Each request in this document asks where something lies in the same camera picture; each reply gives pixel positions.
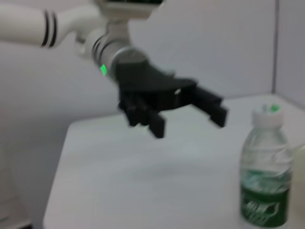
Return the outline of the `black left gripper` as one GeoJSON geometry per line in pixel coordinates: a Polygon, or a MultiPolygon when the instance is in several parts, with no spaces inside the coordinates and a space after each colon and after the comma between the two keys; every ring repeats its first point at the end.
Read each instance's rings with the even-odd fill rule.
{"type": "Polygon", "coordinates": [[[166,120],[157,111],[191,104],[209,115],[214,124],[225,127],[228,110],[222,106],[223,98],[197,86],[197,81],[174,78],[148,61],[119,63],[115,70],[118,107],[125,113],[130,126],[147,126],[156,138],[164,138],[166,120]],[[180,99],[175,94],[177,90],[181,90],[180,99]]]}

